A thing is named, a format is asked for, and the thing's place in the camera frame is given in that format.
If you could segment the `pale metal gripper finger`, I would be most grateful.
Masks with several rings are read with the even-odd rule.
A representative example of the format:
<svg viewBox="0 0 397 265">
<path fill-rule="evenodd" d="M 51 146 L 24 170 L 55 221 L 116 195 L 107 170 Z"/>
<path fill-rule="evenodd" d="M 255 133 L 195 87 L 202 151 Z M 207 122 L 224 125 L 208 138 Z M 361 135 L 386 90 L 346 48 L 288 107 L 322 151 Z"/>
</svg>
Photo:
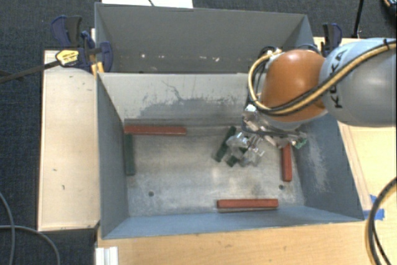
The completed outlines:
<svg viewBox="0 0 397 265">
<path fill-rule="evenodd" d="M 226 140 L 226 145 L 230 148 L 249 148 L 249 139 L 243 132 L 239 132 Z"/>
<path fill-rule="evenodd" d="M 242 167 L 256 167 L 265 153 L 260 141 L 255 141 L 248 146 L 239 146 L 238 149 L 241 152 L 239 165 Z"/>
</svg>

